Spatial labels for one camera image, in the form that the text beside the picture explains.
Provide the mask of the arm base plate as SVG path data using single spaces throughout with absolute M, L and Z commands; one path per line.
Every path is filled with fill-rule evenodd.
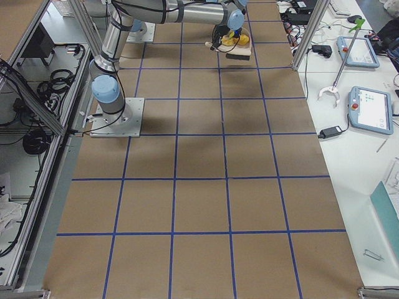
M 155 24 L 143 22 L 138 19 L 133 21 L 132 28 L 127 37 L 127 43 L 138 44 L 153 42 L 155 35 Z
M 122 116 L 112 125 L 109 124 L 118 118 L 118 114 L 114 116 L 104 114 L 98 104 L 96 113 L 101 114 L 101 116 L 94 118 L 89 132 L 90 136 L 93 138 L 139 137 L 144 104 L 144 98 L 126 98 Z

